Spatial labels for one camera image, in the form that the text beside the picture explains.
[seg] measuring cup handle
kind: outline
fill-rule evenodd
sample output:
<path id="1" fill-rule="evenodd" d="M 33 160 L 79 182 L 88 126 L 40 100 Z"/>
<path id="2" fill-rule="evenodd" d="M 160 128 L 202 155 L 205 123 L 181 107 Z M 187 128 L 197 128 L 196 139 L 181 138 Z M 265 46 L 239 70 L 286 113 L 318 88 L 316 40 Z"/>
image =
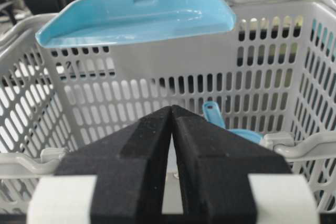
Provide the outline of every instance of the measuring cup handle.
<path id="1" fill-rule="evenodd" d="M 220 112 L 219 106 L 217 102 L 214 101 L 207 101 L 203 103 L 202 110 L 205 119 L 209 123 L 213 123 L 223 129 L 226 129 L 222 114 Z"/>

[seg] white tape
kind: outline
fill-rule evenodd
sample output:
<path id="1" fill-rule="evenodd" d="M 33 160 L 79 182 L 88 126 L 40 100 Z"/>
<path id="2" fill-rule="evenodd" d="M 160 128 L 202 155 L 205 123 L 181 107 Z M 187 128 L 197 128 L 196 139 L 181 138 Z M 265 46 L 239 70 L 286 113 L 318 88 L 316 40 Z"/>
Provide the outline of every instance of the white tape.
<path id="1" fill-rule="evenodd" d="M 257 224 L 318 224 L 319 215 L 302 175 L 249 174 Z"/>
<path id="2" fill-rule="evenodd" d="M 27 224 L 90 224 L 96 175 L 40 179 L 27 213 Z"/>

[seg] blue measuring cup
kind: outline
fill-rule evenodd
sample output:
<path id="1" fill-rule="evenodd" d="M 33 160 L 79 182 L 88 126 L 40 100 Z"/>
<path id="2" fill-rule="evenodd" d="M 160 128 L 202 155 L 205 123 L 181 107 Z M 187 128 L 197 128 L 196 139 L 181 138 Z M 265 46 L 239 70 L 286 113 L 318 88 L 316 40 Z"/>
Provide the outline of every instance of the blue measuring cup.
<path id="1" fill-rule="evenodd" d="M 204 117 L 208 122 L 213 123 L 223 129 L 226 129 L 226 125 L 223 120 L 222 114 L 220 113 L 217 102 L 207 101 L 203 103 L 202 110 Z M 256 144 L 259 144 L 261 139 L 263 138 L 262 135 L 250 130 L 230 129 L 229 131 Z"/>

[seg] plastic basket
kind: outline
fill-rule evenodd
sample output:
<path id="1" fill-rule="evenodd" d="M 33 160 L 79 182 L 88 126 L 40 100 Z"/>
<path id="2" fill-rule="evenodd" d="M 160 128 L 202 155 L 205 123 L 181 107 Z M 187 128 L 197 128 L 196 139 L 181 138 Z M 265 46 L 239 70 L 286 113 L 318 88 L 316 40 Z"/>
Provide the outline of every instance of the plastic basket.
<path id="1" fill-rule="evenodd" d="M 241 0 L 232 9 L 230 32 L 132 45 L 46 49 L 35 33 L 50 15 L 21 22 L 2 41 L 10 45 L 0 55 L 0 152 L 73 151 L 165 105 L 201 114 L 207 100 L 229 129 L 288 132 L 295 144 L 333 131 L 336 3 Z M 336 211 L 335 157 L 289 159 L 320 211 Z M 0 181 L 0 210 L 25 211 L 19 203 L 36 182 Z"/>

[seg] blue plastic scoop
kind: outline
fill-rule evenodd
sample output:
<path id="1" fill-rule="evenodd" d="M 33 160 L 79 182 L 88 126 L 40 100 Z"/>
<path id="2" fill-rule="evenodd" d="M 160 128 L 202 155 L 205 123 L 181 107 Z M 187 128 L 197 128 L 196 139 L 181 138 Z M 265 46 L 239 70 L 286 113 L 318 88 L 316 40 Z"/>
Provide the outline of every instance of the blue plastic scoop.
<path id="1" fill-rule="evenodd" d="M 208 122 L 213 123 L 223 129 L 226 129 L 226 125 L 224 123 L 222 114 L 220 113 L 220 109 L 219 109 L 217 102 L 207 101 L 203 103 L 202 109 L 203 109 L 204 117 Z M 250 130 L 230 129 L 229 131 L 247 140 L 250 140 L 251 142 L 256 143 L 256 144 L 259 144 L 261 139 L 263 138 L 263 136 L 261 136 L 260 134 L 254 131 L 250 131 Z"/>
<path id="2" fill-rule="evenodd" d="M 36 39 L 45 48 L 134 44 L 224 33 L 235 22 L 224 0 L 76 0 Z"/>

